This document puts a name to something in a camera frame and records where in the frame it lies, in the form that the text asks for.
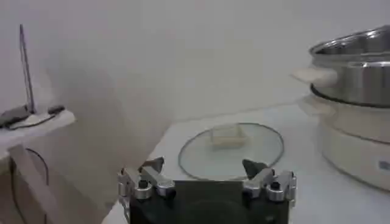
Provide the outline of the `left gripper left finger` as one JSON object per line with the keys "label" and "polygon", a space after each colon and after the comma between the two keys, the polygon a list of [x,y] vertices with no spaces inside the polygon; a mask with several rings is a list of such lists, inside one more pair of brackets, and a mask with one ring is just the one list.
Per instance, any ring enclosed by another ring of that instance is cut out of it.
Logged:
{"label": "left gripper left finger", "polygon": [[164,158],[145,161],[139,168],[124,167],[118,173],[118,194],[122,198],[150,199],[154,192],[168,198],[176,192],[173,180],[161,174]]}

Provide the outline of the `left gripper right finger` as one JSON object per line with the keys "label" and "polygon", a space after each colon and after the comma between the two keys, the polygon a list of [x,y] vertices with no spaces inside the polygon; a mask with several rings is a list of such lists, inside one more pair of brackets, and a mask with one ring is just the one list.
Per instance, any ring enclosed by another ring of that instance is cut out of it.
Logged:
{"label": "left gripper right finger", "polygon": [[243,181],[243,192],[249,198],[258,198],[264,193],[268,200],[275,203],[296,202],[297,177],[293,171],[284,170],[279,175],[265,163],[249,159],[242,160],[247,180]]}

